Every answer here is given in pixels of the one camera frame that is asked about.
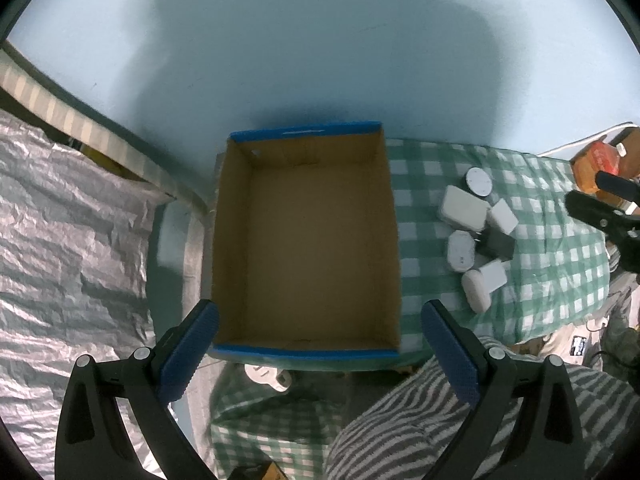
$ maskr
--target white cable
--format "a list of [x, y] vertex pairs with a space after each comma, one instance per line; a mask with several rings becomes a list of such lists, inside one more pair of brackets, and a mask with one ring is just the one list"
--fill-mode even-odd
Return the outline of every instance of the white cable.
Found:
[[563, 146], [559, 146], [557, 148], [549, 150], [548, 152], [539, 153], [538, 156], [549, 156], [549, 155], [552, 155], [553, 153], [561, 152], [562, 150], [575, 148], [576, 146], [582, 146], [584, 144], [588, 144], [593, 140], [598, 140], [599, 138], [609, 135], [615, 131], [624, 130], [625, 128], [638, 128], [638, 125], [632, 122], [616, 124], [615, 126], [607, 128], [606, 130], [602, 130], [601, 132], [598, 132], [597, 134], [594, 134], [592, 136], [585, 137], [580, 140], [575, 140], [574, 142], [570, 142], [569, 144], [564, 144]]

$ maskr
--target black and white striped fabric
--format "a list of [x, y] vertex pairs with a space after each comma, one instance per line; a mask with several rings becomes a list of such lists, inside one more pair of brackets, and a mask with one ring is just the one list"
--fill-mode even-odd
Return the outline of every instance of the black and white striped fabric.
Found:
[[[490, 338], [490, 348], [509, 349]], [[567, 365], [587, 444], [586, 478], [593, 478], [624, 438], [627, 422], [636, 420], [640, 397], [609, 374]], [[476, 477], [494, 468], [511, 434], [522, 400], [514, 400], [502, 420]], [[400, 384], [340, 432], [325, 462], [329, 480], [421, 479], [449, 445], [469, 412], [453, 393], [436, 358]]]

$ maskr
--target open cardboard box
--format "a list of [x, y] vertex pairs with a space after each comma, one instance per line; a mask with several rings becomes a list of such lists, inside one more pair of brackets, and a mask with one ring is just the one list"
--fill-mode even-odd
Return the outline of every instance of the open cardboard box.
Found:
[[398, 228], [380, 123], [238, 132], [220, 171], [213, 350], [398, 353]]

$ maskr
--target crumpled foil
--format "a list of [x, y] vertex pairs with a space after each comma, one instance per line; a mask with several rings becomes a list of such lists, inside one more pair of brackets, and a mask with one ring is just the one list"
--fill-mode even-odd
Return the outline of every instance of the crumpled foil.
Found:
[[[0, 416], [46, 479], [75, 359], [154, 345], [146, 256], [167, 199], [0, 110]], [[159, 473], [121, 411], [140, 462]]]

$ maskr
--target green checkered tablecloth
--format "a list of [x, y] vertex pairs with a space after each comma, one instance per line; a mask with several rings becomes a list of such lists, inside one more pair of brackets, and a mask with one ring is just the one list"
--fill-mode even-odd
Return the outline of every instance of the green checkered tablecloth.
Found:
[[322, 478], [329, 444], [340, 431], [340, 404], [321, 398], [304, 381], [276, 392], [251, 381], [242, 365], [232, 365], [216, 390], [208, 438], [218, 478], [238, 465], [269, 460], [289, 480]]
[[[420, 308], [439, 299], [477, 335], [512, 344], [582, 320], [607, 296], [604, 235], [567, 215], [564, 196], [575, 187], [570, 164], [484, 146], [387, 139], [402, 277], [401, 351], [423, 350]], [[503, 198], [518, 218], [507, 285], [491, 308], [469, 308], [460, 274], [446, 262], [452, 228], [438, 218], [447, 186], [463, 186], [466, 171], [483, 168], [494, 183], [490, 204]]]

